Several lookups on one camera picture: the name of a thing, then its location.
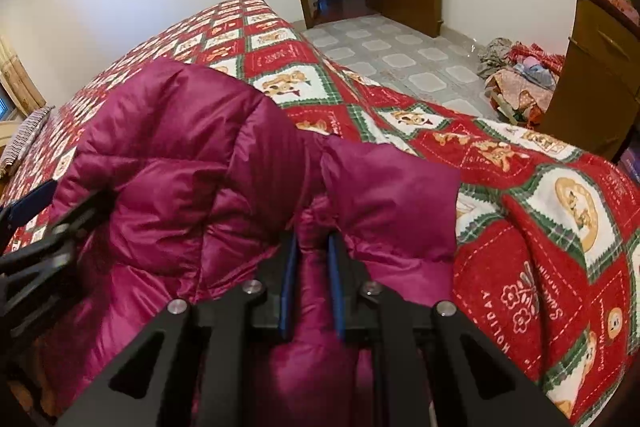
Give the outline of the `magenta down jacket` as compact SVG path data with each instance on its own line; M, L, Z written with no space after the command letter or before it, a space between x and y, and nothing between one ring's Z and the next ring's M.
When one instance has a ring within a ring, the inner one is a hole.
M337 230L372 277L431 305L451 294L460 173L392 144L300 130L247 83L158 60L84 129L50 208L116 194L81 251L85 298L47 333L41 367L65 411L169 303L250 278L288 230L300 246L292 341L255 372L261 426L373 421L369 352L338 339L323 239Z

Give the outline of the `pile of clothes on floor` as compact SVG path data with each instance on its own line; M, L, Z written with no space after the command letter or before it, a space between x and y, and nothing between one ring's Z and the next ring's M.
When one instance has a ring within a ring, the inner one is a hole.
M550 106L565 56L507 38L492 39L477 51L477 76L485 96L504 121L537 129Z

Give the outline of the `grey striped pillow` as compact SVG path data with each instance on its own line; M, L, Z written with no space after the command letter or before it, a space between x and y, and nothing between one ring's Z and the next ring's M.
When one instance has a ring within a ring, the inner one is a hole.
M43 108L35 110L23 121L21 128L18 129L16 135L16 141L20 146L14 154L9 155L9 150L5 150L1 153L1 178L7 178L12 176L15 169L21 164L21 161L26 156L27 152L34 144L35 139L52 113L53 106L44 106Z

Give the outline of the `cream wooden headboard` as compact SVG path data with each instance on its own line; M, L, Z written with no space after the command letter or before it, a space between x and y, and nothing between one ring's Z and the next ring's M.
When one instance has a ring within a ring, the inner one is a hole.
M0 121L0 150L4 153L9 150L8 154L12 155L20 149L16 141L18 129L21 128L22 122L19 120L2 120Z

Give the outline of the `window with blue glass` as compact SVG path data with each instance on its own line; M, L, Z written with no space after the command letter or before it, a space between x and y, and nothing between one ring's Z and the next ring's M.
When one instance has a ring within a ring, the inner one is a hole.
M0 95L0 119L11 119L12 114L14 113L14 109L15 105L11 101L11 99L4 94Z

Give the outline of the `red patterned bed quilt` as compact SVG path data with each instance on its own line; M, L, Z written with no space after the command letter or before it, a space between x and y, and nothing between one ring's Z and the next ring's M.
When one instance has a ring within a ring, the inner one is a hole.
M106 99L158 60L247 83L300 130L456 168L450 298L574 426L612 418L639 358L639 191L532 130L385 88L317 50L264 0L227 0L140 43L47 120L2 194L60 182Z

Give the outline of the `beige curtain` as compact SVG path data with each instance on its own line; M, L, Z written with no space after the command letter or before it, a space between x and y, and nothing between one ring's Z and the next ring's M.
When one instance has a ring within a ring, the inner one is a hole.
M0 41L0 63L2 87L23 116L29 116L46 106L46 100L6 38Z

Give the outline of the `brown wooden dresser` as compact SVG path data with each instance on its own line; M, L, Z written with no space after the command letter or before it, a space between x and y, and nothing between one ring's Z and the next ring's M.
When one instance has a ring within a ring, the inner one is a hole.
M615 162L639 135L639 25L576 0L565 62L539 131Z

